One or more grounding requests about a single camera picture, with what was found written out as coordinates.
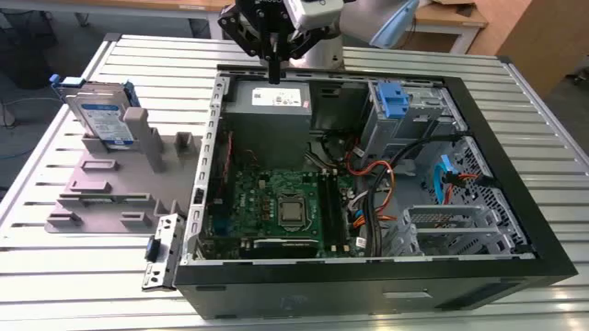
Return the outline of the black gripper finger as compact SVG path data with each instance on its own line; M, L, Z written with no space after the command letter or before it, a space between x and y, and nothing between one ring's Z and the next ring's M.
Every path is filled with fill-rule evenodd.
M230 6L218 19L222 30L251 57L266 61L269 83L275 84L275 51L271 46L269 16L263 9L254 7L250 18L238 6Z
M299 59L311 47L323 40L331 32L331 27L323 27L305 32L289 41L289 31L282 27L278 31L277 42L274 44L274 84L279 84L283 77L281 63L290 59Z

